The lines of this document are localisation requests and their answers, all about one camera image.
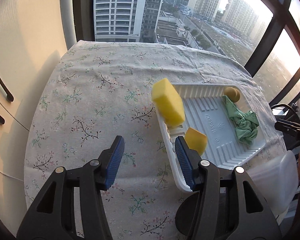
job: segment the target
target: cabinet door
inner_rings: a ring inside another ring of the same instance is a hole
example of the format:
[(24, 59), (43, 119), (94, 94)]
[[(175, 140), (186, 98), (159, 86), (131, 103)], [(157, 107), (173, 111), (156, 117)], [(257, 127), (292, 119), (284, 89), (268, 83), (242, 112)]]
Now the cabinet door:
[(29, 132), (1, 104), (0, 116), (5, 120), (0, 124), (0, 219), (15, 235), (27, 210), (23, 178)]
[(0, 104), (25, 128), (66, 53), (59, 0), (0, 0)]

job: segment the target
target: white plastic tray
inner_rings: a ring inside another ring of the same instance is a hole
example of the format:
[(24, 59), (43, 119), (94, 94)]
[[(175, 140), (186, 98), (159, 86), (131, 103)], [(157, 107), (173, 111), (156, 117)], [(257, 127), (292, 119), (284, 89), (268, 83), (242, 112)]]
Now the white plastic tray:
[[(170, 128), (165, 124), (159, 111), (156, 113), (173, 178), (180, 190), (191, 191), (185, 182), (175, 154), (174, 142), (176, 137), (184, 136), (189, 127), (207, 135), (208, 145), (201, 157), (208, 159), (219, 168), (232, 170), (246, 163), (265, 146), (266, 139), (260, 126), (258, 126), (258, 135), (250, 146), (239, 142), (235, 135), (235, 125), (226, 115), (221, 96), (225, 88), (237, 88), (236, 86), (187, 83), (173, 83), (173, 86), (182, 98), (185, 122), (178, 127)], [(237, 108), (244, 113), (252, 110), (242, 91), (237, 89), (241, 94), (240, 100), (235, 103)]]

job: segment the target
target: tree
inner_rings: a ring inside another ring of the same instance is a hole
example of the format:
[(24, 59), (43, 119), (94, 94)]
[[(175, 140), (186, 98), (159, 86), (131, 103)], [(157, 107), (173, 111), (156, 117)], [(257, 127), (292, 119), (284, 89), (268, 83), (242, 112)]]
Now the tree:
[(190, 33), (191, 33), (192, 36), (195, 37), (195, 36), (198, 35), (199, 32), (196, 29), (193, 29)]
[(196, 39), (197, 41), (200, 41), (200, 40), (204, 39), (204, 37), (203, 37), (202, 34), (199, 34), (195, 39)]
[(210, 47), (210, 43), (205, 38), (200, 39), (198, 43), (202, 49), (207, 49)]

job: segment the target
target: floral tablecloth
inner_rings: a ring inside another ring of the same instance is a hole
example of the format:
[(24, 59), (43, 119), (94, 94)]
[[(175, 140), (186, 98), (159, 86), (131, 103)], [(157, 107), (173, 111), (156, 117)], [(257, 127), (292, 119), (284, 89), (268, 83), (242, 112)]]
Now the floral tablecloth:
[[(25, 158), (27, 206), (57, 166), (81, 167), (122, 135), (125, 152), (115, 183), (102, 192), (113, 238), (183, 239), (174, 217), (190, 194), (175, 185), (151, 102), (151, 87), (164, 77), (244, 91), (267, 140), (244, 168), (285, 152), (264, 95), (233, 60), (184, 46), (79, 41), (53, 71), (33, 118)], [(76, 221), (81, 235), (79, 215)]]

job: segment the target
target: green cloth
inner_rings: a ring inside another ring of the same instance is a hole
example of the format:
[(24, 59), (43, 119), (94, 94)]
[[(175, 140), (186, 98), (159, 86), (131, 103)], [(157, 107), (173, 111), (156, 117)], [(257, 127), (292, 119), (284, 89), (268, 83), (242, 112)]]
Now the green cloth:
[(224, 99), (229, 119), (236, 124), (235, 133), (240, 142), (251, 145), (252, 140), (257, 137), (259, 122), (255, 112), (241, 112), (234, 103), (227, 97)]

